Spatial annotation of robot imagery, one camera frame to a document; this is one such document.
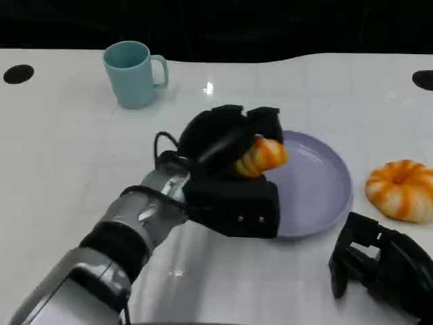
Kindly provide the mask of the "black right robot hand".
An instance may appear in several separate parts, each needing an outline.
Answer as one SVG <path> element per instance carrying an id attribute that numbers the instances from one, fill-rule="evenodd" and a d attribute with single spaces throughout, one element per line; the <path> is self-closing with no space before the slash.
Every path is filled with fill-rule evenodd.
<path id="1" fill-rule="evenodd" d="M 432 323 L 432 258 L 406 234 L 350 212 L 329 259 L 332 294 L 340 299 L 350 280 L 369 294 Z"/>

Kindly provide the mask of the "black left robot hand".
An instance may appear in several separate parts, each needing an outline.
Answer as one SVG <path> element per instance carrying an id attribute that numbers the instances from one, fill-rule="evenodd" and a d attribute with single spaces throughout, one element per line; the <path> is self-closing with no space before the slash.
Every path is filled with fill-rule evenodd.
<path id="1" fill-rule="evenodd" d="M 283 141 L 280 109 L 262 106 L 245 111 L 225 104 L 199 113 L 179 138 L 178 153 L 209 177 L 232 173 L 235 162 L 259 139 Z"/>

